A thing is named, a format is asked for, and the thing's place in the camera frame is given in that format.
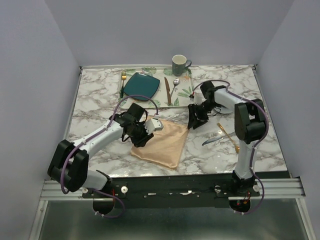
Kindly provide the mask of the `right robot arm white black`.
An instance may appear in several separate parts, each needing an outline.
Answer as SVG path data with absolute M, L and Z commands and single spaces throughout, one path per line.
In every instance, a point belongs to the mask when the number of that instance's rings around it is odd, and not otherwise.
M 239 153 L 232 173 L 230 191 L 241 196 L 253 187 L 257 179 L 254 166 L 260 142 L 267 136 L 269 121 L 263 101 L 250 100 L 229 90 L 230 83 L 215 86 L 207 80 L 193 88 L 188 105 L 188 129 L 196 129 L 208 122 L 208 113 L 216 107 L 224 107 L 234 113 L 234 131 L 239 139 Z

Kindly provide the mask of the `orange cloth napkin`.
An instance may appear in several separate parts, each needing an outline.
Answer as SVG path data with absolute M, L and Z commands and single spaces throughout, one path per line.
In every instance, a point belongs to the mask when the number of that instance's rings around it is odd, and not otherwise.
M 144 147 L 132 147 L 130 154 L 140 160 L 176 169 L 188 136 L 185 124 L 179 124 L 166 119 L 161 120 L 163 129 L 153 133 Z

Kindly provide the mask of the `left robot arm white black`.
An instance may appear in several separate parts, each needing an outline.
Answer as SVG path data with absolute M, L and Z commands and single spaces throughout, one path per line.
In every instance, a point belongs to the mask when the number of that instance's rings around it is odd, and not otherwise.
M 101 198 L 111 191 L 111 178 L 101 172 L 89 170 L 89 160 L 110 143 L 130 139 L 136 147 L 144 147 L 154 136 L 154 132 L 163 129 L 157 118 L 141 121 L 147 111 L 133 103 L 123 113 L 112 115 L 109 121 L 89 135 L 70 142 L 62 140 L 55 150 L 47 174 L 61 185 L 62 191 L 75 192 L 80 188 L 93 189 Z

